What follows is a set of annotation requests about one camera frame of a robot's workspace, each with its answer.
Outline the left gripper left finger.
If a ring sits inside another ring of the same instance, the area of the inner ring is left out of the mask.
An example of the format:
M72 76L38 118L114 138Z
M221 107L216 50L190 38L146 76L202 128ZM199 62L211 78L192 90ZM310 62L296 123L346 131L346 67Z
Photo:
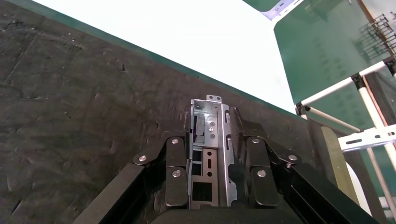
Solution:
M133 163L143 167L147 192L165 185L166 207L188 206L188 144L186 131L165 131L160 140L133 157Z

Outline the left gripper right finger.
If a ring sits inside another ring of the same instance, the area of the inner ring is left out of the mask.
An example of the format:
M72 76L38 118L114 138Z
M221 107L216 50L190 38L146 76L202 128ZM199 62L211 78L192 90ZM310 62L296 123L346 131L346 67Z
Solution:
M244 167L244 189L250 207L277 207L279 181L284 168L300 164L301 157L271 140L261 124L242 118L237 107L230 109L234 156Z

